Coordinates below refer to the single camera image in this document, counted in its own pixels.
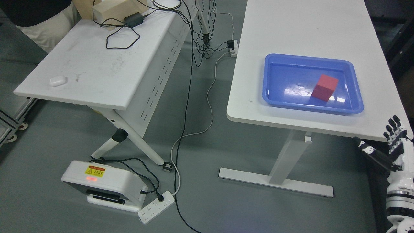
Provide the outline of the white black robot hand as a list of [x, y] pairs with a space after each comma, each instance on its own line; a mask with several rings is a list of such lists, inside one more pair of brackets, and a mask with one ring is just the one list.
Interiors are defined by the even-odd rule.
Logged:
[[408, 129], [396, 115], [389, 119], [386, 130], [383, 135], [387, 140], [387, 154], [357, 136], [353, 137], [353, 141], [362, 155], [389, 172], [388, 194], [401, 193], [413, 196], [413, 139], [408, 137]]

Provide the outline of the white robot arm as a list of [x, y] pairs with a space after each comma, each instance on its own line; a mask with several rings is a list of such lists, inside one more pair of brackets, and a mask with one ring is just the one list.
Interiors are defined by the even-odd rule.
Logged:
[[387, 219], [392, 224], [388, 233], [414, 232], [414, 196], [406, 190], [395, 190], [386, 198]]

